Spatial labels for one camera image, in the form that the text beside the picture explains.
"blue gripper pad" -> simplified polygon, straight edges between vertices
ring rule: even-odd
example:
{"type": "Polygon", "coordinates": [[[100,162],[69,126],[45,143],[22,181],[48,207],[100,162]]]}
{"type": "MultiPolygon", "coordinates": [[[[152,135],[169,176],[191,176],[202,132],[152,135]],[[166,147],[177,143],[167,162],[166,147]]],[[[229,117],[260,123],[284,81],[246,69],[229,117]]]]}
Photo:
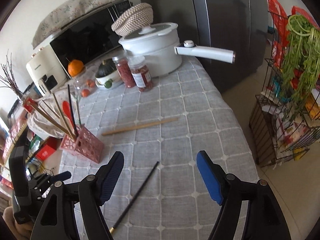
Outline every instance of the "blue gripper pad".
{"type": "Polygon", "coordinates": [[[110,172],[108,173],[106,179],[103,182],[101,196],[100,196],[100,200],[102,202],[108,201],[111,198],[111,195],[118,182],[123,166],[124,166],[124,155],[121,152],[119,152],[119,155],[116,157],[116,161],[114,162],[110,172]]]}
{"type": "Polygon", "coordinates": [[[211,162],[211,165],[217,165],[217,164],[214,164],[209,159],[209,157],[205,158],[205,155],[208,156],[205,151],[198,152],[197,158],[196,158],[197,167],[200,171],[200,174],[205,183],[205,186],[207,187],[210,197],[212,198],[212,200],[216,201],[219,205],[222,205],[223,196],[221,194],[220,182],[218,181],[214,172],[212,171],[209,161],[211,162]]]}

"pot handle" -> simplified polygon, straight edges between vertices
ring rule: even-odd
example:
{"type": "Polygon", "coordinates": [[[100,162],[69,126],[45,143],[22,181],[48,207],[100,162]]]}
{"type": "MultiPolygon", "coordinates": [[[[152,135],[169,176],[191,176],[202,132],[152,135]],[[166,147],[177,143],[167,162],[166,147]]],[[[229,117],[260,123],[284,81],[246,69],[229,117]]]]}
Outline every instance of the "pot handle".
{"type": "Polygon", "coordinates": [[[175,47],[178,55],[187,55],[215,59],[227,63],[234,63],[236,54],[232,50],[212,47],[196,46],[193,41],[185,41],[182,46],[175,47]]]}

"wooden chopstick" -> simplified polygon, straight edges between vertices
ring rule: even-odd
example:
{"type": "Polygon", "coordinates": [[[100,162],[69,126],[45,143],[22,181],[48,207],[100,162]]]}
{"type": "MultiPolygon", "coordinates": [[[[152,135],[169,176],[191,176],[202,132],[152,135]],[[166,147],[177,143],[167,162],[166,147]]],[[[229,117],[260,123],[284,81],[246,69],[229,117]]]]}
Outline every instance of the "wooden chopstick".
{"type": "Polygon", "coordinates": [[[44,100],[42,100],[42,102],[44,102],[44,104],[49,108],[49,110],[50,110],[51,112],[53,112],[56,117],[58,117],[58,118],[60,119],[60,116],[56,113],[56,111],[54,111],[53,109],[51,109],[50,106],[48,106],[47,103],[46,103],[44,100]]]}
{"type": "Polygon", "coordinates": [[[140,125],[136,125],[136,126],[125,127],[125,128],[121,128],[121,129],[114,130],[114,131],[104,132],[104,133],[102,133],[102,136],[111,135],[111,134],[120,133],[120,132],[138,130],[138,129],[142,129],[142,128],[147,128],[147,127],[155,126],[155,125],[158,125],[161,123],[177,121],[178,119],[179,119],[178,117],[174,117],[174,118],[164,119],[161,121],[155,121],[155,122],[149,122],[149,123],[140,124],[140,125]]]}
{"type": "Polygon", "coordinates": [[[42,109],[42,111],[44,111],[44,113],[46,114],[46,115],[49,115],[48,114],[48,112],[41,106],[41,105],[38,105],[41,109],[42,109]]]}
{"type": "Polygon", "coordinates": [[[69,132],[68,134],[70,135],[70,137],[71,137],[74,141],[76,141],[77,138],[76,138],[76,136],[71,132],[71,129],[70,129],[68,123],[67,123],[67,120],[65,119],[64,114],[62,113],[62,110],[61,110],[61,108],[60,108],[60,106],[59,106],[59,103],[58,103],[58,100],[57,100],[57,98],[56,98],[56,95],[55,95],[54,93],[52,93],[52,95],[53,95],[53,97],[54,97],[54,101],[56,101],[56,105],[57,105],[59,114],[60,114],[60,116],[61,116],[61,118],[62,118],[62,120],[63,120],[63,123],[64,123],[64,125],[67,127],[67,129],[68,129],[68,132],[69,132]]]}
{"type": "Polygon", "coordinates": [[[45,114],[38,106],[34,105],[33,103],[31,103],[30,105],[34,110],[36,110],[39,114],[41,114],[46,120],[52,123],[55,127],[59,128],[61,131],[69,135],[69,132],[66,128],[64,128],[61,124],[58,124],[51,116],[45,114]]]}
{"type": "Polygon", "coordinates": [[[80,109],[79,109],[79,101],[76,98],[76,105],[77,105],[77,112],[78,112],[78,118],[79,118],[79,125],[81,127],[81,118],[80,118],[80,109]]]}

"cream air fryer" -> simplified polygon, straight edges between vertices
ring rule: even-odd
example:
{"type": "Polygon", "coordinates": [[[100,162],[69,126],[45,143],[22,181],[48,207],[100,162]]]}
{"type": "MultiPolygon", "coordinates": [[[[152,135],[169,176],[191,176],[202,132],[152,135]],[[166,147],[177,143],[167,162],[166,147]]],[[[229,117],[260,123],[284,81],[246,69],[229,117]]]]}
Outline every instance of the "cream air fryer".
{"type": "Polygon", "coordinates": [[[43,96],[48,96],[61,87],[67,76],[50,45],[39,49],[26,65],[27,70],[43,96]]]}

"red box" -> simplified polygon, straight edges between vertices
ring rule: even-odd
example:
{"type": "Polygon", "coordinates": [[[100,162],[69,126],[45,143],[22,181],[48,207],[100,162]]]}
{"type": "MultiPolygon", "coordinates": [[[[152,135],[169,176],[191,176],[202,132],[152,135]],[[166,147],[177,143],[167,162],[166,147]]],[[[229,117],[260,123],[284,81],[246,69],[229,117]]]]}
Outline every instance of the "red box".
{"type": "Polygon", "coordinates": [[[84,125],[77,126],[79,136],[76,141],[65,134],[63,137],[60,149],[66,150],[72,155],[86,157],[95,163],[100,162],[103,143],[95,137],[84,125]]]}
{"type": "Polygon", "coordinates": [[[57,150],[57,144],[58,144],[57,138],[50,137],[41,147],[39,152],[36,154],[36,157],[44,161],[47,159],[50,155],[52,155],[57,150]]]}

